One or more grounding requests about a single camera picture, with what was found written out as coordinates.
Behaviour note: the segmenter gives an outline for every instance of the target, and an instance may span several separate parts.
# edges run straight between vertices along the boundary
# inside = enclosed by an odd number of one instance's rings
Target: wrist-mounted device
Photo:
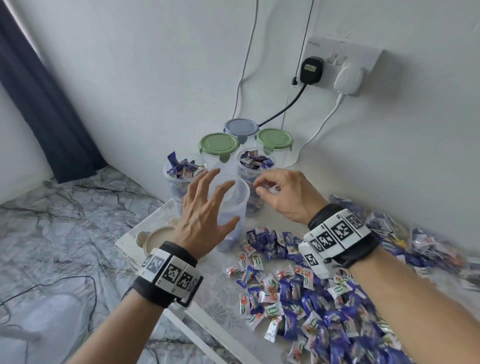
[[[324,260],[333,259],[342,267],[349,268],[379,244],[369,228],[350,210],[338,204],[328,204],[321,209],[308,227],[311,231],[303,237],[305,241],[299,244],[299,251],[313,271],[317,270],[324,276],[328,275]]]
[[[133,289],[149,301],[167,308],[174,300],[188,307],[204,279],[197,260],[182,247],[164,242],[138,270]]]

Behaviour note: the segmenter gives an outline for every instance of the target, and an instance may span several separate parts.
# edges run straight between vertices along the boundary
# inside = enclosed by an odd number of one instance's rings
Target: hand
[[[240,216],[235,216],[223,226],[216,224],[223,196],[235,184],[227,181],[219,185],[208,200],[210,182],[219,173],[219,168],[203,171],[190,183],[183,199],[182,216],[171,237],[173,243],[185,248],[197,260],[211,252],[240,221]]]
[[[280,194],[273,194],[264,185],[280,187]],[[327,200],[313,187],[299,170],[267,170],[253,183],[256,192],[265,202],[288,219],[308,225]]]

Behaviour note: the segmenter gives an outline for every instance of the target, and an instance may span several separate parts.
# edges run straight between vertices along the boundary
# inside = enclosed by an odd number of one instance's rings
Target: white plug
[[[343,95],[354,96],[358,93],[365,77],[365,69],[346,64],[336,77],[334,89]]]

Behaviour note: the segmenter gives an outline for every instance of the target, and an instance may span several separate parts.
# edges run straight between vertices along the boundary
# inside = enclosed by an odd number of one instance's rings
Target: green lid
[[[235,153],[239,146],[239,141],[234,136],[225,133],[205,135],[198,143],[200,154],[219,156],[222,163],[227,163],[230,155]]]
[[[270,152],[273,152],[274,149],[290,148],[292,150],[292,137],[280,129],[262,129],[257,133],[257,140],[264,146],[265,150]]]

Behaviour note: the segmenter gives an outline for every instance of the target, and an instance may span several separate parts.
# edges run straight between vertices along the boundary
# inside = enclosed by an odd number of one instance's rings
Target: container with green lid
[[[238,140],[229,134],[213,133],[205,135],[198,147],[209,170],[220,168],[222,173],[236,174],[237,166],[234,158],[239,148]]]
[[[257,133],[257,146],[264,149],[266,153],[275,155],[275,166],[283,168],[292,150],[293,138],[287,132],[280,129],[262,129]]]

